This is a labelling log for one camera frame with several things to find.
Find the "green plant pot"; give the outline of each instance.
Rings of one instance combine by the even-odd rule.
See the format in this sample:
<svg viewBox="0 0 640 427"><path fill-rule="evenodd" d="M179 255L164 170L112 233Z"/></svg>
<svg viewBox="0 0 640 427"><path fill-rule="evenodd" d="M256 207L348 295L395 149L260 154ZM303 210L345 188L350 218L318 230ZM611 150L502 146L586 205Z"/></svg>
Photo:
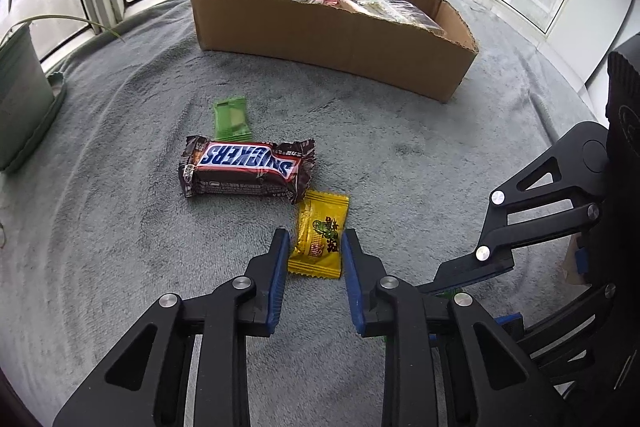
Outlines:
<svg viewBox="0 0 640 427"><path fill-rule="evenodd" d="M33 152L60 108L64 88L60 74L47 79L29 24L20 26L0 48L0 170L14 171Z"/></svg>

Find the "green wrapper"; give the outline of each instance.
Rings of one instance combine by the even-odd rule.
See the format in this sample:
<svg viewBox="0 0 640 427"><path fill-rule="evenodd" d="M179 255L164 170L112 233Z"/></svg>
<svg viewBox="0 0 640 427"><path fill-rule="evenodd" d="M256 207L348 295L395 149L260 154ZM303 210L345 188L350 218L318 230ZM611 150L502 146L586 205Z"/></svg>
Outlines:
<svg viewBox="0 0 640 427"><path fill-rule="evenodd" d="M251 129L246 121L246 99L236 96L220 100L213 106L216 115L216 141L251 141Z"/></svg>

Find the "plush cloth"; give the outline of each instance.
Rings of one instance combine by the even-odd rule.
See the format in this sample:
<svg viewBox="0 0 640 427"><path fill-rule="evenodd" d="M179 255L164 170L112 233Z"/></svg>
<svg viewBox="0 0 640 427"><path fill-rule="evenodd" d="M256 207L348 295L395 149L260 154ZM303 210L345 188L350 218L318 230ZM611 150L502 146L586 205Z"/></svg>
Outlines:
<svg viewBox="0 0 640 427"><path fill-rule="evenodd" d="M56 121L17 174L0 176L0 367L45 427L160 295L209 293L264 253L277 226L294 237L286 198L183 198L184 138L212 134L216 100L245 96L257 140L314 137L312 185L350 196L348 227L390 274L429 282L475 248L491 190L593 117L529 42L472 0L450 2L480 53L446 105L305 64L203 52L188 0L127 20L126 43L100 36L64 62ZM517 250L514 271L468 291L530 325L581 291L563 282L565 247ZM252 425L379 424L383 340L357 336L342 280L289 275L275 334L247 350Z"/></svg>

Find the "white panel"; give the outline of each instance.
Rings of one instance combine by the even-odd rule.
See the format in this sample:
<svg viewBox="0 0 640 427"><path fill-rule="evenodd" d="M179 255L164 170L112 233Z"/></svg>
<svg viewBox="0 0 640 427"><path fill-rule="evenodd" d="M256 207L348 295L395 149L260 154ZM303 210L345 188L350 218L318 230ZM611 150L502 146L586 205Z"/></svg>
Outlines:
<svg viewBox="0 0 640 427"><path fill-rule="evenodd" d="M620 28L620 34L616 38L611 49L613 50L617 48L620 44L629 40L638 32L640 32L640 0L634 0L629 17L622 28ZM591 102L593 103L596 118L598 118L598 121L601 124L608 127L609 122L607 121L607 117L604 115L607 99L609 98L609 75L607 74L606 60L598 67L594 74L593 81L589 84L588 91Z"/></svg>
<svg viewBox="0 0 640 427"><path fill-rule="evenodd" d="M607 53L631 0L567 0L548 44L586 82Z"/></svg>

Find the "yellow candy packet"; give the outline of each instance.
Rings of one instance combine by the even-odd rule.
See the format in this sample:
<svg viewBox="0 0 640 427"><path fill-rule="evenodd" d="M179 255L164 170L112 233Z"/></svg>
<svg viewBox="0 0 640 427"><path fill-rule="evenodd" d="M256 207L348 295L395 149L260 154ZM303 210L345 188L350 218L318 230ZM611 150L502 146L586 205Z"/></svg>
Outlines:
<svg viewBox="0 0 640 427"><path fill-rule="evenodd" d="M307 190L299 208L298 242L289 257L289 271L339 279L342 269L340 236L347 218L349 198Z"/></svg>

